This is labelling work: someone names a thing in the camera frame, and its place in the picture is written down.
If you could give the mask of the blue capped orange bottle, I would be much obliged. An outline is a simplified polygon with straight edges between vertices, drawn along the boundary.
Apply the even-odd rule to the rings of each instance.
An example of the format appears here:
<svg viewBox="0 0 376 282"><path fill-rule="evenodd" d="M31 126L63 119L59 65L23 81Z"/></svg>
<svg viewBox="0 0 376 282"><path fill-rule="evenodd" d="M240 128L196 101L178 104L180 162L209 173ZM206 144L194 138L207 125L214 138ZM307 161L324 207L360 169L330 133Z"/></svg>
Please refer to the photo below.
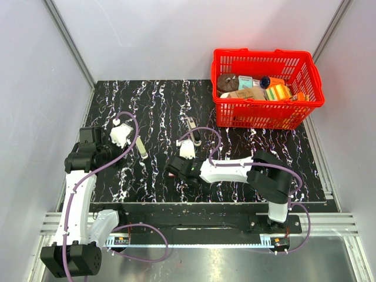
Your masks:
<svg viewBox="0 0 376 282"><path fill-rule="evenodd" d="M274 78L274 77L270 77L270 76L263 76L260 79L259 85L260 85L261 88L267 89L269 87L276 86L276 85L285 85L285 81L283 79L279 79L279 78Z"/></svg>

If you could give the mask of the brown cardboard package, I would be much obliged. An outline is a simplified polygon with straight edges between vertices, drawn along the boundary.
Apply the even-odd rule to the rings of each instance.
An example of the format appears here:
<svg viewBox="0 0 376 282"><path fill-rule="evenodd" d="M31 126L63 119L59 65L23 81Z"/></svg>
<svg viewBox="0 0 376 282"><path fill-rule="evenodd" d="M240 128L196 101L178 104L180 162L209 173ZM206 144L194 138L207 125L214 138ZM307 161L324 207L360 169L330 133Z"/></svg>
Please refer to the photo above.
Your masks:
<svg viewBox="0 0 376 282"><path fill-rule="evenodd" d="M237 91L224 93L220 96L220 98L266 100L265 92L260 87L252 87L252 88L240 89Z"/></svg>

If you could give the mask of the yellow green box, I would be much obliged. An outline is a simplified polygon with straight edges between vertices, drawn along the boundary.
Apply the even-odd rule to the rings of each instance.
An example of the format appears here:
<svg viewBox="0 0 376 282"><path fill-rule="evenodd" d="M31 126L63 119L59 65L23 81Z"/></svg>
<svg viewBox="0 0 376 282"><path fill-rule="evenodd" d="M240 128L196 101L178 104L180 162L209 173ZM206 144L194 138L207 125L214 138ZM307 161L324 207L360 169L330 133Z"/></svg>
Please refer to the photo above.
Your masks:
<svg viewBox="0 0 376 282"><path fill-rule="evenodd" d="M290 100L290 89L286 85L278 84L266 89L266 98L271 101Z"/></svg>

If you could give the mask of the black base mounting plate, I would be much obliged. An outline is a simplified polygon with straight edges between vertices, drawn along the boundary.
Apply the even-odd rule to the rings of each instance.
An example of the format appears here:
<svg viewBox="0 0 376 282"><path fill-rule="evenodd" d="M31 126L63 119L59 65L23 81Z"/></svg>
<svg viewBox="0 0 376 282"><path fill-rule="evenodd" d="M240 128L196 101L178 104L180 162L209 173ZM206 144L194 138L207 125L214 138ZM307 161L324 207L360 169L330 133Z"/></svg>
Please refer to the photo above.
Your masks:
<svg viewBox="0 0 376 282"><path fill-rule="evenodd" d="M266 203L92 203L89 211L121 209L128 223L156 227L229 227L251 233L302 234L300 219L289 215L285 223L273 223Z"/></svg>

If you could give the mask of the orange snack packet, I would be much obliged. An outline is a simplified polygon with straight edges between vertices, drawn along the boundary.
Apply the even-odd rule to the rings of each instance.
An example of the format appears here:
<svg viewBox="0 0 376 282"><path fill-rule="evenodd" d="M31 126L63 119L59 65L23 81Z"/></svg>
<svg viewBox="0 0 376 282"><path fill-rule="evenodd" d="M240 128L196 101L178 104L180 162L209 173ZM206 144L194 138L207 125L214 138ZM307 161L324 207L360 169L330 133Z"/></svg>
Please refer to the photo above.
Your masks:
<svg viewBox="0 0 376 282"><path fill-rule="evenodd" d="M292 95L290 97L290 101L298 101L298 102L308 102L309 101L309 96L306 95L303 92L299 92L295 95Z"/></svg>

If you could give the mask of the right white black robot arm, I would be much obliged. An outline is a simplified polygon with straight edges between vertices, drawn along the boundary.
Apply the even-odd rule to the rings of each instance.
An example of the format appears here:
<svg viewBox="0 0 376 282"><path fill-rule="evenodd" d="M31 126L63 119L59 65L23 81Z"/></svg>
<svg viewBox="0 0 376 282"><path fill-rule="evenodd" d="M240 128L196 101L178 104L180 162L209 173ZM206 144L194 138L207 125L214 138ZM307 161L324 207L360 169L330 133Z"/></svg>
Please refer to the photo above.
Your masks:
<svg viewBox="0 0 376 282"><path fill-rule="evenodd" d="M257 151L251 157L236 160L188 159L172 156L165 165L165 171L179 177L190 185L217 182L248 184L268 202L268 228L279 233L288 226L288 211L291 204L293 179L298 189L303 185L299 174L288 168L280 159L264 151Z"/></svg>

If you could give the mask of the aluminium rail with ruler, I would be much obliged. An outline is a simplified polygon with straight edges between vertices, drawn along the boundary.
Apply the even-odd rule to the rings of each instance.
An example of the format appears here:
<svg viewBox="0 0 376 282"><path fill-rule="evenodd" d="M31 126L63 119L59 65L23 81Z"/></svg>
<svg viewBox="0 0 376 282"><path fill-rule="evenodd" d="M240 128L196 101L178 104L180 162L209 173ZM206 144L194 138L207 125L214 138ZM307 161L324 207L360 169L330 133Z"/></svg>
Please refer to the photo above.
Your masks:
<svg viewBox="0 0 376 282"><path fill-rule="evenodd" d="M171 248L272 248L276 238L282 239L283 234L251 234L236 233L233 230L196 232L173 231L165 234ZM164 247L164 240L155 233L125 235L113 234L108 237L105 247Z"/></svg>

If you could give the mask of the light blue card box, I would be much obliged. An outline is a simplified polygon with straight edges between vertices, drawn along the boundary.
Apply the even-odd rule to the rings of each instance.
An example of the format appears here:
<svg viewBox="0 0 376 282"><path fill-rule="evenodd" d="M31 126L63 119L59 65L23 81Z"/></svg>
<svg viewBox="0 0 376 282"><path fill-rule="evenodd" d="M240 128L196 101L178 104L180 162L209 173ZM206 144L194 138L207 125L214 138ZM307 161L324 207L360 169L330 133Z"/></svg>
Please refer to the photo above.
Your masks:
<svg viewBox="0 0 376 282"><path fill-rule="evenodd" d="M253 87L253 78L251 76L238 76L239 88L238 90L248 89Z"/></svg>

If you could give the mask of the brown round item in basket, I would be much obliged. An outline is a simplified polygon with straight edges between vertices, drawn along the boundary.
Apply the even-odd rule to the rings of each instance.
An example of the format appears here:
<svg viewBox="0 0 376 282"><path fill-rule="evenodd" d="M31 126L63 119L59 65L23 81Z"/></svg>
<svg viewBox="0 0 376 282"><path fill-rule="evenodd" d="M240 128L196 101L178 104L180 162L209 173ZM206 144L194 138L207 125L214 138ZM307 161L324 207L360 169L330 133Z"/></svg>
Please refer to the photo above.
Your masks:
<svg viewBox="0 0 376 282"><path fill-rule="evenodd" d="M217 78L219 92L232 92L239 88L239 77L234 73L223 73Z"/></svg>

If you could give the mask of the red plastic shopping basket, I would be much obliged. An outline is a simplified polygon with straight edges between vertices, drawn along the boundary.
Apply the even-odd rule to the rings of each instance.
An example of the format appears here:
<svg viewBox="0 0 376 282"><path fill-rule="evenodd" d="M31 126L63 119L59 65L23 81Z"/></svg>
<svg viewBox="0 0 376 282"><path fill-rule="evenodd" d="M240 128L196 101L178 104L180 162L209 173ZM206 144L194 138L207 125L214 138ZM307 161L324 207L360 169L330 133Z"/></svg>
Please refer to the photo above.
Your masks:
<svg viewBox="0 0 376 282"><path fill-rule="evenodd" d="M211 68L220 127L295 129L325 102L306 51L216 49Z"/></svg>

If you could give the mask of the beige stapler magazine piece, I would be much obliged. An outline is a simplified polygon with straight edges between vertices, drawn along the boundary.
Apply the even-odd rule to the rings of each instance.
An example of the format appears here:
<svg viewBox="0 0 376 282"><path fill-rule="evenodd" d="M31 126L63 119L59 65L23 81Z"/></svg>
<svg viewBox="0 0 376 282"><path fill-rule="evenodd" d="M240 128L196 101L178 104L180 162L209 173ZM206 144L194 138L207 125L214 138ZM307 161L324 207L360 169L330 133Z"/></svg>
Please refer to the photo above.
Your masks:
<svg viewBox="0 0 376 282"><path fill-rule="evenodd" d="M145 146L144 146L144 144L143 144L140 136L138 136L137 139L136 139L136 147L137 147L137 149L139 151L140 157L142 159L147 159L148 158L148 153L146 151L146 148L145 148Z"/></svg>

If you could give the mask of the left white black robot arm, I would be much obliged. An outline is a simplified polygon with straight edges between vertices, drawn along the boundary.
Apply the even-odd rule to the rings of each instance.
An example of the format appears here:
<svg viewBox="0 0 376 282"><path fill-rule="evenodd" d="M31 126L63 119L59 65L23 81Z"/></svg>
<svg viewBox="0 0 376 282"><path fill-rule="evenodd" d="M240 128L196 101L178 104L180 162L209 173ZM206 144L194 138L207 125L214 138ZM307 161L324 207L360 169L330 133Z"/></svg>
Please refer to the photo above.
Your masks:
<svg viewBox="0 0 376 282"><path fill-rule="evenodd" d="M101 127L83 127L79 140L65 159L66 193L52 244L43 247L41 260L56 278L96 275L102 247L112 231L127 226L121 208L102 209L89 225L89 207L100 167L121 167L133 129L122 123L110 133Z"/></svg>

